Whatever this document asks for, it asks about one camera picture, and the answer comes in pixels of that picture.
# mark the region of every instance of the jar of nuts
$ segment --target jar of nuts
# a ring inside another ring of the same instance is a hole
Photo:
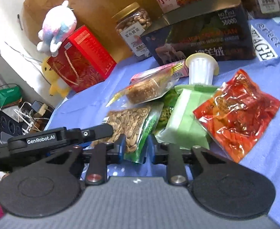
[[[117,22],[116,31],[122,36],[138,61],[151,56],[140,35],[152,24],[145,9],[134,2],[112,17]]]

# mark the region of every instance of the green snack package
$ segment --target green snack package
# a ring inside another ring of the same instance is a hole
[[[125,134],[124,159],[135,163],[143,163],[146,155],[145,141],[147,136],[155,129],[162,108],[162,102],[154,101],[123,110],[109,111],[103,119],[103,123],[110,124],[113,127],[113,135],[93,141],[91,147],[102,142],[113,143],[121,134]]]
[[[15,85],[13,88],[0,89],[0,108],[19,101],[21,97],[21,90],[18,85]]]
[[[148,135],[156,128],[163,107],[162,102],[148,102],[147,104],[149,104],[150,112],[143,123],[142,131],[140,132],[137,143],[137,148],[133,152],[128,152],[127,150],[124,154],[125,160],[141,164],[144,162],[144,157],[146,155],[146,151],[143,151],[145,141]]]
[[[156,130],[160,130],[166,127],[178,97],[179,94],[176,92],[174,88],[172,88],[163,97],[158,99],[158,101],[163,102],[163,109],[161,111],[161,115],[158,124],[156,126]]]
[[[217,87],[204,85],[178,85],[180,96],[177,99],[165,129],[155,134],[159,142],[179,145],[181,149],[191,149],[200,145],[209,149],[210,136],[197,122],[193,110],[210,99]]]

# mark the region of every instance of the blue cloth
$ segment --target blue cloth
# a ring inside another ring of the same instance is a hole
[[[278,57],[266,61],[255,58],[249,61],[219,62],[220,75],[214,77],[213,84],[221,85],[231,79],[237,69],[242,68],[262,91],[280,100],[280,21],[258,19],[251,20],[250,23],[266,39]],[[134,74],[157,66],[153,58],[142,62],[129,58],[120,62],[106,81],[74,95],[58,107],[48,128],[87,128],[100,124],[107,114],[108,108],[105,108],[105,105],[112,95],[126,87]],[[180,83],[188,83],[188,78],[181,79]],[[224,155],[215,143],[211,145],[211,150]],[[275,185],[276,199],[269,216],[280,225],[280,109],[263,137],[240,164],[265,175]],[[165,168],[163,165],[151,165],[149,159],[142,165],[125,161],[121,165],[110,165],[108,175],[165,176]]]

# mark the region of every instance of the white plastic cup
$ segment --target white plastic cup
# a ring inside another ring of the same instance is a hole
[[[190,55],[185,64],[189,68],[189,84],[212,85],[213,76],[219,73],[217,61],[206,53]]]

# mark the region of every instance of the pink snack box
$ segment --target pink snack box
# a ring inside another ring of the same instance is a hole
[[[130,79],[130,83],[133,83],[143,77],[146,77],[152,73],[155,73],[161,69],[164,69],[168,66],[176,66],[176,65],[179,65],[179,64],[183,64],[183,67],[180,68],[179,70],[175,71],[174,72],[174,76],[177,76],[179,78],[181,77],[188,77],[189,76],[189,68],[185,65],[185,59],[183,60],[179,60],[177,62],[173,62],[173,63],[170,63],[170,64],[166,64],[166,65],[162,65],[162,66],[159,66],[159,67],[156,67],[154,69],[149,69],[149,70],[146,70],[146,71],[143,71],[143,72],[140,72],[138,74],[135,74],[133,75],[133,77]]]

